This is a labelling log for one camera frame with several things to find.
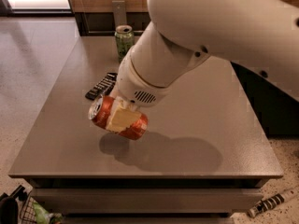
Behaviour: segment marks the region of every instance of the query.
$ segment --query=screw hole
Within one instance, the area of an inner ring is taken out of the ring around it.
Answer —
[[[204,53],[208,53],[208,50],[205,46],[201,46],[200,47],[201,51],[203,51]]]
[[[195,53],[194,53],[194,55],[196,56],[196,57],[200,57],[200,52],[199,51],[196,51]]]
[[[261,71],[260,75],[264,78],[268,78],[268,73],[266,73],[265,71]]]

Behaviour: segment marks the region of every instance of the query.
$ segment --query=black remote control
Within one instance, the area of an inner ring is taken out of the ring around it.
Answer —
[[[90,91],[85,94],[85,97],[94,100],[100,94],[109,95],[116,83],[117,73],[107,73],[106,76],[97,83]]]

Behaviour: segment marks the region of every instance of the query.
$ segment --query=table top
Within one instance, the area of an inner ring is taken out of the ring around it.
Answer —
[[[118,71],[114,37],[82,37],[29,133],[11,177],[274,178],[283,175],[229,62],[211,57],[141,111],[137,141],[93,125],[84,95]]]

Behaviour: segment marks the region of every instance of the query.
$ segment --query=metal bracket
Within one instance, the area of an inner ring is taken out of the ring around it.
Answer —
[[[123,0],[112,1],[115,28],[119,25],[127,24],[127,15],[125,11],[125,2]]]

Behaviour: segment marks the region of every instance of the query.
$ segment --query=can lid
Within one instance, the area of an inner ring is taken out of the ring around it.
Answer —
[[[129,25],[120,25],[116,28],[116,32],[119,34],[128,34],[132,32],[132,27]]]
[[[92,120],[100,112],[101,106],[103,103],[103,96],[99,95],[93,101],[90,110],[88,111],[88,119]]]

